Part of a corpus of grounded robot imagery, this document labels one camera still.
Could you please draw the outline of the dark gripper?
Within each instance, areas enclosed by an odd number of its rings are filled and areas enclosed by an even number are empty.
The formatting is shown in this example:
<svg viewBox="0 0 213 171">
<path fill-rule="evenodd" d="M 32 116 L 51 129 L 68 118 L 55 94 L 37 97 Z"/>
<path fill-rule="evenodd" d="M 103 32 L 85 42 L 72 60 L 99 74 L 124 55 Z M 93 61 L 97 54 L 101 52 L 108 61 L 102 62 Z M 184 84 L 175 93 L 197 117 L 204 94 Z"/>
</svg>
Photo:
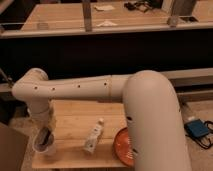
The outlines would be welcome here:
<svg viewBox="0 0 213 171">
<path fill-rule="evenodd" d="M 40 147 L 45 147 L 53 143 L 54 137 L 49 130 L 42 130 L 39 133 L 38 145 Z"/>
</svg>

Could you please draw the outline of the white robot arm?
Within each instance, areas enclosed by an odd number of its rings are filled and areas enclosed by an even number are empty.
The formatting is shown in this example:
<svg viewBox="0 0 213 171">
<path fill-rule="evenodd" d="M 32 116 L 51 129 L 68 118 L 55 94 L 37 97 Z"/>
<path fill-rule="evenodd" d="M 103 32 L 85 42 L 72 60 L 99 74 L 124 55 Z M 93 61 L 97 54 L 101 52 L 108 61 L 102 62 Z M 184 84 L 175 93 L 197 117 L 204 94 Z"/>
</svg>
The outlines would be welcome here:
<svg viewBox="0 0 213 171">
<path fill-rule="evenodd" d="M 160 72 L 50 80 L 44 70 L 32 68 L 13 85 L 12 94 L 45 126 L 53 99 L 121 101 L 135 171 L 192 171 L 179 101 Z"/>
</svg>

